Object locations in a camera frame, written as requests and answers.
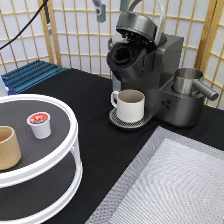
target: mug handle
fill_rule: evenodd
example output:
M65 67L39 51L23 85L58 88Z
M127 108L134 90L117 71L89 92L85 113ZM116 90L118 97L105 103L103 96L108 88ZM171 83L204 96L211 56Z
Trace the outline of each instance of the mug handle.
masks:
M112 105L115 107L115 108L117 108L117 104L115 103L115 101L114 101L114 94L119 94L119 92L118 91L114 91L114 92L112 92L111 93L111 103L112 103Z

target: blue dish rack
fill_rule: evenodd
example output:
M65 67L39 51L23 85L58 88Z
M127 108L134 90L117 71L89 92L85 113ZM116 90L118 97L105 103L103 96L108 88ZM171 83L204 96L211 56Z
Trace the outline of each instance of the blue dish rack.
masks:
M36 60L2 75L2 79L11 92L20 93L65 70L67 68Z

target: white coffee mug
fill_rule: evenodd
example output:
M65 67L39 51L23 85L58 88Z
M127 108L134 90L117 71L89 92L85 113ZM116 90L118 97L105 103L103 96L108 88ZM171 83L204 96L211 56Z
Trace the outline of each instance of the white coffee mug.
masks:
M117 108L117 117L124 122L134 123L144 116L145 96L137 90L114 91L111 94L111 103Z

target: coffee pod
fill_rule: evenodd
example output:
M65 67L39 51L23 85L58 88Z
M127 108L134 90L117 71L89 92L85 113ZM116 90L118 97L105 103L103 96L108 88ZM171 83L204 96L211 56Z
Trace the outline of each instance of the coffee pod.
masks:
M30 125L34 136L38 139L47 138L51 134L50 114L46 112L37 112L27 118L27 124Z

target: black cable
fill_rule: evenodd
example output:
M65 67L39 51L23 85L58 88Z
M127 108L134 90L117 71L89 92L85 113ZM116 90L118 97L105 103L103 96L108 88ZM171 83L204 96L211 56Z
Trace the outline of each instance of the black cable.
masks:
M12 39L10 40L8 43L6 43L5 45L3 45L2 47L0 47L0 50L2 50L3 48L5 48L6 46L8 46L9 44L11 44L14 40L16 40L21 33L30 25L30 23L33 22L33 20L37 17L37 15L39 14L39 12L41 11L41 9L46 5L46 3L48 2L48 0L45 0L44 3L41 5L41 7L37 10L37 12L35 13L35 15L33 16L33 18L26 24L26 26L24 26L24 28Z

